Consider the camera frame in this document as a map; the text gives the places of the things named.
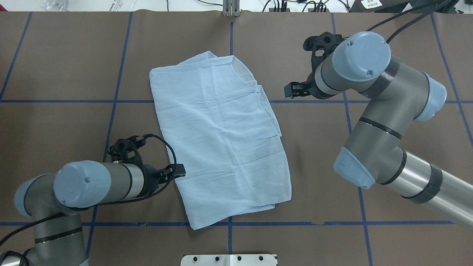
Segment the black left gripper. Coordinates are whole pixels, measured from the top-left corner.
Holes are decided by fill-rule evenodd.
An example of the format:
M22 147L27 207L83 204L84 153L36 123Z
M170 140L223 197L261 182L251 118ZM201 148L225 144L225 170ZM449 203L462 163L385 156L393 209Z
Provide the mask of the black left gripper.
M144 187L143 196L152 197L160 193L161 181L172 180L177 177L185 177L186 169L183 164L170 164L164 169L156 169L151 165L144 165Z

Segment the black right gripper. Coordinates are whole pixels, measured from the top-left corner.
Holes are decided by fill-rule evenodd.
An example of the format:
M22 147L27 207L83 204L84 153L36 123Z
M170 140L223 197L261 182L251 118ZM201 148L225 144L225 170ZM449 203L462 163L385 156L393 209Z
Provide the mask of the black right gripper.
M316 84L314 72L308 75L306 82L290 82L284 87L284 92L285 97L291 99L309 95L321 99L321 90Z

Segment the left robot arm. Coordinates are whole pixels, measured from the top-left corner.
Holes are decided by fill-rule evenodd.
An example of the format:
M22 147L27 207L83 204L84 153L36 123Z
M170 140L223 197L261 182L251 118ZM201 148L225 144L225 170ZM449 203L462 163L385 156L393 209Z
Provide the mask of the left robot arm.
M132 203L160 192L175 177L184 177L184 165L157 170L150 165L78 161L55 174L43 174L20 185L16 209L33 222L34 247L1 253L2 266L87 266L89 259L80 213L105 204Z

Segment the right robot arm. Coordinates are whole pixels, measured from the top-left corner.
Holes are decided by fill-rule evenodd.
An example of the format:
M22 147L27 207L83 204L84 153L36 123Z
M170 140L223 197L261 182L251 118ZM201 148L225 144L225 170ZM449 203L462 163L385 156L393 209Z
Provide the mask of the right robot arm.
M445 87L393 56L372 31L324 32L308 37L303 49L312 52L312 71L306 81L285 86L286 98L325 100L353 90L369 99L334 171L362 189L383 185L472 229L472 185L399 146L412 122L425 122L444 106Z

